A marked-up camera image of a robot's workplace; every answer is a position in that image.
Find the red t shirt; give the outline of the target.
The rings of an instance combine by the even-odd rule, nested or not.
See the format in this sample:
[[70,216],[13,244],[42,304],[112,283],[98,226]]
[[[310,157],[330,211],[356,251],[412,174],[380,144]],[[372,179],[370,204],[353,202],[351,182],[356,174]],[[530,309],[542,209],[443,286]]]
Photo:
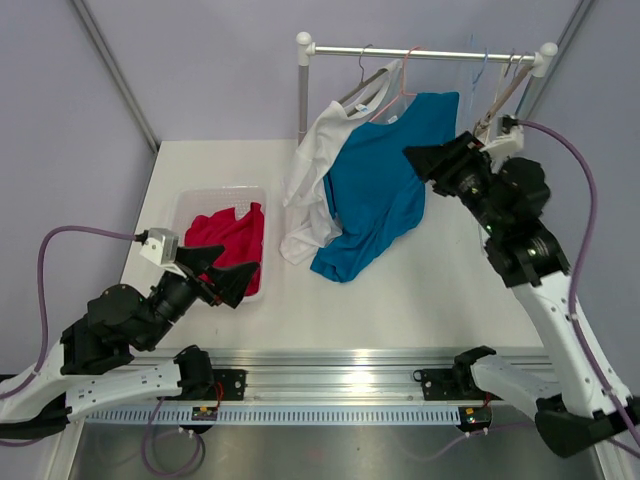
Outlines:
[[223,246],[224,252],[212,264],[218,270],[257,263],[259,267],[245,289],[245,299],[255,296],[260,287],[264,227],[265,217],[259,203],[252,202],[249,211],[240,218],[236,217],[236,209],[230,207],[209,216],[196,216],[185,233],[184,246]]

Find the blue t shirt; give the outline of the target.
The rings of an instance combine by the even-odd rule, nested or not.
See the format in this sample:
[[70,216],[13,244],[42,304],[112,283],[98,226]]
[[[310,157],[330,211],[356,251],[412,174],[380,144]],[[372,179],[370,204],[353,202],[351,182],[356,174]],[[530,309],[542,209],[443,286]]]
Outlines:
[[366,122],[353,131],[324,179],[342,233],[317,251],[311,271],[350,282],[420,224],[426,188],[403,150],[452,140],[458,105],[457,92],[420,93],[394,122]]

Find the pink wire hanger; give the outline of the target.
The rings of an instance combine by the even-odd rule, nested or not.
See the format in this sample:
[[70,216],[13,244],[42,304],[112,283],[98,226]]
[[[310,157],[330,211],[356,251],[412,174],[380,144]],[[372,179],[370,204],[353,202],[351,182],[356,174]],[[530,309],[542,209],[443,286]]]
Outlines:
[[381,117],[387,110],[389,110],[401,97],[415,97],[416,93],[407,92],[406,91],[406,72],[407,72],[407,63],[408,59],[413,52],[425,51],[424,46],[416,45],[409,49],[407,53],[404,55],[402,60],[401,67],[401,76],[400,76],[400,84],[397,95],[386,103],[382,108],[376,111],[376,114],[370,119],[370,122],[375,122],[379,117]]

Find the light blue wire hanger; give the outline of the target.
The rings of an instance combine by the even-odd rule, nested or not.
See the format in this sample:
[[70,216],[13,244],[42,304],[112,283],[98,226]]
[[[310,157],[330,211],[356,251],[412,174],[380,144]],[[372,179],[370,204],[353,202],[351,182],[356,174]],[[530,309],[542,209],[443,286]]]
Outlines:
[[475,93],[477,91],[477,87],[478,84],[482,78],[482,76],[484,75],[484,72],[487,68],[487,65],[489,63],[489,49],[487,47],[484,47],[482,50],[482,59],[481,62],[479,63],[478,67],[473,67],[471,69],[471,73],[470,73],[470,89],[469,89],[469,95],[470,95],[470,101],[473,101],[474,97],[475,97]]

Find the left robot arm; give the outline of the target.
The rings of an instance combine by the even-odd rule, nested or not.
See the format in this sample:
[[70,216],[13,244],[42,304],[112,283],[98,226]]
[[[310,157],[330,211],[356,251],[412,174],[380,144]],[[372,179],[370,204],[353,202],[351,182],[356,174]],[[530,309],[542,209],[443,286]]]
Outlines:
[[137,352],[151,352],[196,302],[237,307],[257,262],[217,267],[221,246],[141,253],[163,271],[148,296],[117,284],[87,304],[37,371],[1,382],[1,439],[34,442],[90,414],[149,397],[200,400],[217,386],[208,353],[187,346],[147,370],[124,373]]

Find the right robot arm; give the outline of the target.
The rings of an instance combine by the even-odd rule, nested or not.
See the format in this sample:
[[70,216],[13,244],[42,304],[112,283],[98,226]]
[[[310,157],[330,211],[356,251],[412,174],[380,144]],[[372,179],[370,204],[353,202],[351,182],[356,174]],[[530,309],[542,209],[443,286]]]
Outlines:
[[551,196],[542,166],[508,153],[494,170],[498,148],[465,132],[403,154],[422,182],[438,195],[458,198],[487,233],[488,261],[532,321],[557,381],[524,372],[487,346],[457,355],[442,378],[465,399],[497,398],[515,407],[555,455],[569,458],[635,432],[639,399],[586,321],[576,295],[577,265],[541,220]]

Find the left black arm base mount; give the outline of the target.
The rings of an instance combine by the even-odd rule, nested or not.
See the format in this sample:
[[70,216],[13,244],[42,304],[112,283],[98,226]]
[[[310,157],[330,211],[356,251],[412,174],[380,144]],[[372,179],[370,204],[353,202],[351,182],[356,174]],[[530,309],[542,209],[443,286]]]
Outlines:
[[175,400],[242,401],[247,372],[213,366],[208,352],[196,345],[183,349],[175,358],[181,393]]

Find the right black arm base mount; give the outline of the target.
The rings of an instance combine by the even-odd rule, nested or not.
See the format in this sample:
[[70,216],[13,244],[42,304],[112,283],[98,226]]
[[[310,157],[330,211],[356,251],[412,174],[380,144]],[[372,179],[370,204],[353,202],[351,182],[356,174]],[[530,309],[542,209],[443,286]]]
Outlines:
[[488,346],[467,350],[454,357],[447,368],[422,368],[414,370],[412,378],[421,386],[423,399],[436,400],[492,400],[494,395],[478,388],[471,374],[471,366],[479,359],[495,355]]

